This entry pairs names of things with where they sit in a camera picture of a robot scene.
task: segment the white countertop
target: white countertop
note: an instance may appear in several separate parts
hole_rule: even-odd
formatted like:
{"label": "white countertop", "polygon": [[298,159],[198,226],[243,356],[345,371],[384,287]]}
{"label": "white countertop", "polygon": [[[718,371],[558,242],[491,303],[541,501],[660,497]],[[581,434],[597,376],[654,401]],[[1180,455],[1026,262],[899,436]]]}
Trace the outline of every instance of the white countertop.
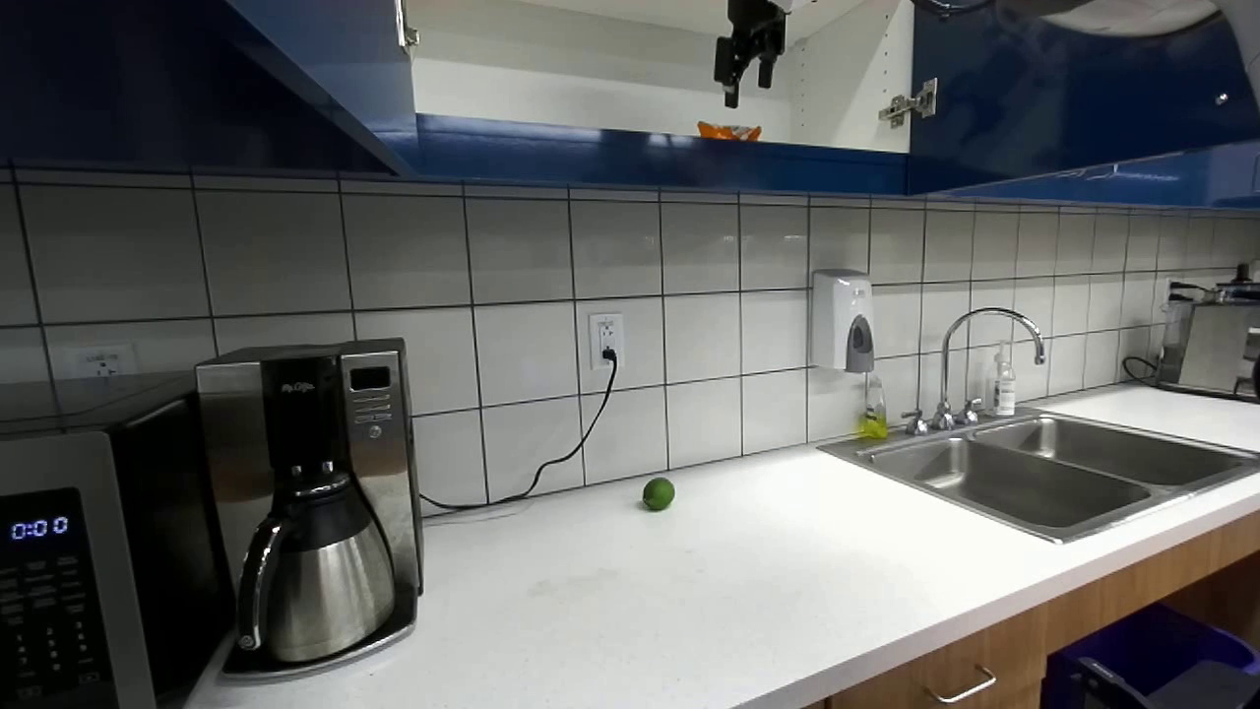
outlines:
{"label": "white countertop", "polygon": [[[1260,450],[1260,405],[1106,392],[1049,410]],[[1260,507],[1260,476],[1049,545],[820,450],[426,526],[408,637],[298,683],[203,677],[194,706],[807,706]]]}

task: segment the sink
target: sink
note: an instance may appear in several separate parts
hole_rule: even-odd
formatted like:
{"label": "sink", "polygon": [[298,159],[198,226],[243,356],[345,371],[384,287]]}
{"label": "sink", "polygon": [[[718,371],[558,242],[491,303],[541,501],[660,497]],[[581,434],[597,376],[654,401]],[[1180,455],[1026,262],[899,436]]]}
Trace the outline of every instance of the sink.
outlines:
{"label": "sink", "polygon": [[970,436],[927,436],[857,459],[892,481],[993,514],[1050,539],[1087,535],[1152,501],[1142,485],[1050,459],[975,446]]}
{"label": "sink", "polygon": [[827,455],[1049,539],[1079,539],[1138,507],[1260,469],[1255,455],[1049,415]]}
{"label": "sink", "polygon": [[1097,475],[1116,475],[1138,485],[1160,488],[1198,488],[1244,476],[1260,459],[1206,450],[1165,436],[1138,436],[1123,431],[1064,423],[1064,418],[1033,418],[1018,426],[975,431],[972,442],[1035,455],[1049,461],[1067,461]]}

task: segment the carafe handle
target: carafe handle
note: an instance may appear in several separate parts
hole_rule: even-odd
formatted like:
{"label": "carafe handle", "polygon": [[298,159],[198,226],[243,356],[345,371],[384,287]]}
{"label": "carafe handle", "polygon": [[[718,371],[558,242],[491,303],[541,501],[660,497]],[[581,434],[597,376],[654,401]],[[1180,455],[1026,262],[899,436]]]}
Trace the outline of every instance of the carafe handle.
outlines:
{"label": "carafe handle", "polygon": [[268,597],[277,582],[277,551],[289,535],[289,522],[268,517],[260,531],[251,531],[243,576],[239,576],[239,645],[262,649],[262,626],[268,626]]}

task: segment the faucet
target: faucet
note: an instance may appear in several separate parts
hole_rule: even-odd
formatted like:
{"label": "faucet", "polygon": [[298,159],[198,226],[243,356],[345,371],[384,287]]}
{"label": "faucet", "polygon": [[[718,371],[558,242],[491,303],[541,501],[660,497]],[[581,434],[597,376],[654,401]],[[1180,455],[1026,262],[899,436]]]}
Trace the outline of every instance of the faucet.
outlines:
{"label": "faucet", "polygon": [[1016,313],[1016,306],[972,306],[972,313],[966,313],[966,316],[951,318],[951,326],[946,331],[946,348],[941,348],[941,405],[938,405],[932,431],[951,431],[951,426],[957,426],[957,418],[951,418],[951,410],[948,410],[948,339],[951,339],[951,331],[957,331],[959,325],[970,325],[972,316],[1007,316],[1007,318],[1016,318],[1016,325],[1035,339],[1035,363],[1049,363],[1049,345],[1043,345],[1039,326],[1035,326],[1022,313]]}

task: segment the black coffee maker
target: black coffee maker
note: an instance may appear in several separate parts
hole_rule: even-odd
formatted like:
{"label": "black coffee maker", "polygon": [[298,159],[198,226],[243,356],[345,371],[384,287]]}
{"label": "black coffee maker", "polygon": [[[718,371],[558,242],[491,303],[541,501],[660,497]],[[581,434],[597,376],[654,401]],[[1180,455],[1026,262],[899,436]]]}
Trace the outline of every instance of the black coffee maker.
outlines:
{"label": "black coffee maker", "polygon": [[413,626],[421,590],[402,345],[239,350],[198,366],[239,586],[224,671],[302,671]]}

